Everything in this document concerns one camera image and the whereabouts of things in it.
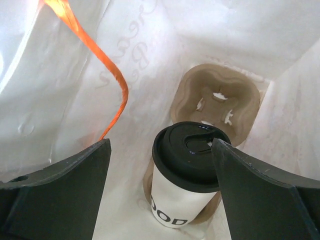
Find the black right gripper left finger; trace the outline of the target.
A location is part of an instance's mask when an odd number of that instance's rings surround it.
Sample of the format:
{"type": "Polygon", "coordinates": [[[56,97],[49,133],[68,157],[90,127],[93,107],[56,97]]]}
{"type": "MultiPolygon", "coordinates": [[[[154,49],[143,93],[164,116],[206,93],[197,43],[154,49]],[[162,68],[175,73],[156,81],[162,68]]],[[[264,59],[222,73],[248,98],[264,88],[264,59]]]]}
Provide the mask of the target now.
{"type": "Polygon", "coordinates": [[[111,158],[103,139],[44,169],[0,184],[3,240],[90,240],[111,158]]]}

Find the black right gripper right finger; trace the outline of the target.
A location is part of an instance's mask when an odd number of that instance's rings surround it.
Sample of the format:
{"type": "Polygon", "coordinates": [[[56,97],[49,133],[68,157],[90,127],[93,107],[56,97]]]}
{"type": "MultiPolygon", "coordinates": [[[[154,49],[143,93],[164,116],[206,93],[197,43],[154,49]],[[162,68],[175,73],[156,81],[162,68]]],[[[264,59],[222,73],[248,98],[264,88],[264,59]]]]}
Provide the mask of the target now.
{"type": "Polygon", "coordinates": [[[212,158],[233,240],[318,240],[320,182],[214,139],[212,158]]]}

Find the brown cup carrier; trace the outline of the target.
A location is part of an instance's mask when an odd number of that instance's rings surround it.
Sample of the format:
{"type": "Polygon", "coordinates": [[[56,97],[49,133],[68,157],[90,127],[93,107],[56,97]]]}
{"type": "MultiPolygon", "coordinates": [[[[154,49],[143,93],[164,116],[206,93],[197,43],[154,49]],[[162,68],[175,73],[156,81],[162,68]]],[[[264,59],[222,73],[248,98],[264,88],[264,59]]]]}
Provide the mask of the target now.
{"type": "MultiPolygon", "coordinates": [[[[172,125],[197,122],[216,127],[237,147],[247,139],[260,102],[260,92],[248,76],[227,67],[200,64],[180,81],[170,109],[172,125]]],[[[150,206],[154,167],[152,156],[143,178],[150,206]]]]}

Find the brown paper takeout bag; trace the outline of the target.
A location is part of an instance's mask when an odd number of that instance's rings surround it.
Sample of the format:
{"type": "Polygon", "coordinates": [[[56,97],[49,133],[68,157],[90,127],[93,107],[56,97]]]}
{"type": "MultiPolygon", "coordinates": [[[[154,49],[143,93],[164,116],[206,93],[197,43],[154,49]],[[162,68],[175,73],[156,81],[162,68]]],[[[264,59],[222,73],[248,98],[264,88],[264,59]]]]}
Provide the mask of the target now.
{"type": "MultiPolygon", "coordinates": [[[[260,94],[239,149],[320,178],[317,0],[72,0],[85,31],[122,72],[128,103],[108,133],[111,159],[95,240],[229,240],[221,202],[206,223],[162,226],[142,187],[157,133],[173,123],[182,77],[214,64],[260,94]]],[[[0,180],[41,170],[94,144],[122,91],[42,0],[0,3],[0,180]]]]}

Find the white paper cup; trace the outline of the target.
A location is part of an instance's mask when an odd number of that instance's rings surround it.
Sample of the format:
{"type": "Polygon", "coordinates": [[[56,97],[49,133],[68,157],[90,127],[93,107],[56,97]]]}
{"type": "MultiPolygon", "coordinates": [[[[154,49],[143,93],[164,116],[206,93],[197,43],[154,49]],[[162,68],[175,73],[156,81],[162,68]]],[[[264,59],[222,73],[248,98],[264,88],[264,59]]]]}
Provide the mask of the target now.
{"type": "Polygon", "coordinates": [[[181,228],[208,221],[218,208],[221,193],[198,193],[176,186],[153,168],[150,194],[154,217],[165,227],[181,228]]]}

